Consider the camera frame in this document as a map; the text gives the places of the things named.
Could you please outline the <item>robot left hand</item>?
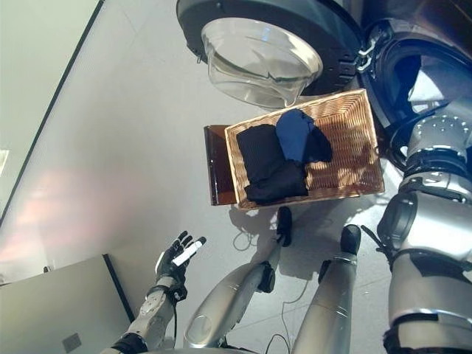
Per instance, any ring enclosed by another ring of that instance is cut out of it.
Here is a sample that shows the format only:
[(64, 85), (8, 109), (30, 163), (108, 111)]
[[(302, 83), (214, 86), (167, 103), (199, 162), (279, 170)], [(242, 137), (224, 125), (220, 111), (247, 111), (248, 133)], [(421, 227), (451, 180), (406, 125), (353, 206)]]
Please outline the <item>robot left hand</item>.
[(206, 242), (205, 237), (194, 239), (187, 231), (183, 231), (170, 247), (159, 255), (155, 266), (156, 279), (171, 277), (177, 283), (184, 283), (190, 259)]

